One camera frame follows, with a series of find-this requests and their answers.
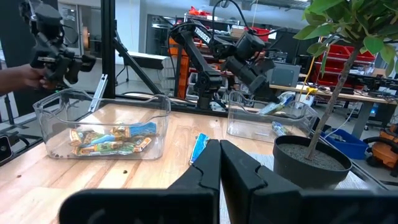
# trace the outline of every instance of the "black pot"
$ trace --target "black pot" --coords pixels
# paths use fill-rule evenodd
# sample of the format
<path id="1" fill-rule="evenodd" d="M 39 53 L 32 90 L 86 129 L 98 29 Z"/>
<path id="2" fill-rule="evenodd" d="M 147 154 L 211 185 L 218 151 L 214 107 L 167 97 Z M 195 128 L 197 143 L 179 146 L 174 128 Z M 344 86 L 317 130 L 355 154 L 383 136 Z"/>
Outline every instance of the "black pot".
<path id="1" fill-rule="evenodd" d="M 311 139 L 299 136 L 281 136 L 274 144 L 274 172 L 304 189 L 334 189 L 344 180 L 353 164 L 339 150 L 318 142 L 316 149 L 336 159 L 345 170 L 328 170 L 300 162 L 281 151 L 281 144 L 309 146 Z"/>

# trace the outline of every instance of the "transparent plastic container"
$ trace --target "transparent plastic container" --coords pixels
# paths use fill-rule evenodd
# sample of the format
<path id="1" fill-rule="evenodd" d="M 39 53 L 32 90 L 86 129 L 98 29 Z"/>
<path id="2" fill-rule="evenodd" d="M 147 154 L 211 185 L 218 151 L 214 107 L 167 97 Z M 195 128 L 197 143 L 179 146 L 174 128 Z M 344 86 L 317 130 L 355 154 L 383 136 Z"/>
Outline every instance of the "transparent plastic container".
<path id="1" fill-rule="evenodd" d="M 162 156 L 170 100 L 98 99 L 67 89 L 33 105 L 47 153 L 54 158 L 157 159 Z"/>
<path id="2" fill-rule="evenodd" d="M 229 94 L 227 133 L 242 138 L 274 142 L 278 137 L 272 123 L 278 122 L 289 134 L 308 137 L 317 119 L 317 112 L 305 103 L 292 101 L 273 115 L 257 112 L 268 103 L 249 100 L 241 93 Z"/>

